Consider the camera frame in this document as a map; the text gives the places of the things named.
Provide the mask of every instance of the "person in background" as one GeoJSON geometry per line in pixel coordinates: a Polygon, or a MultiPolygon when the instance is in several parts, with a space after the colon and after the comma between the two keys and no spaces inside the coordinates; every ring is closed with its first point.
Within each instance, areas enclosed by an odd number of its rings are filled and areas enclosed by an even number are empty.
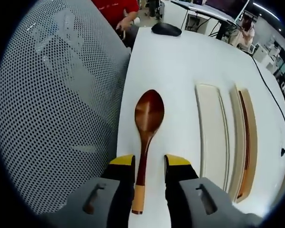
{"type": "Polygon", "coordinates": [[[113,29],[126,31],[138,14],[137,0],[92,0],[113,29]]]}
{"type": "Polygon", "coordinates": [[[232,39],[231,45],[237,47],[238,45],[249,48],[252,44],[253,37],[255,36],[254,24],[252,19],[244,15],[241,24],[240,32],[232,39]]]}

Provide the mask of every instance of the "black mouse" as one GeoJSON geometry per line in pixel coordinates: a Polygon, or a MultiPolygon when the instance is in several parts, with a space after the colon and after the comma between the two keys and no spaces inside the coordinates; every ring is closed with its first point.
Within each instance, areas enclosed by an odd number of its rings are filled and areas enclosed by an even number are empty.
{"type": "Polygon", "coordinates": [[[159,22],[156,25],[153,25],[151,30],[155,34],[173,37],[178,37],[181,34],[181,30],[178,27],[163,22],[159,22]]]}

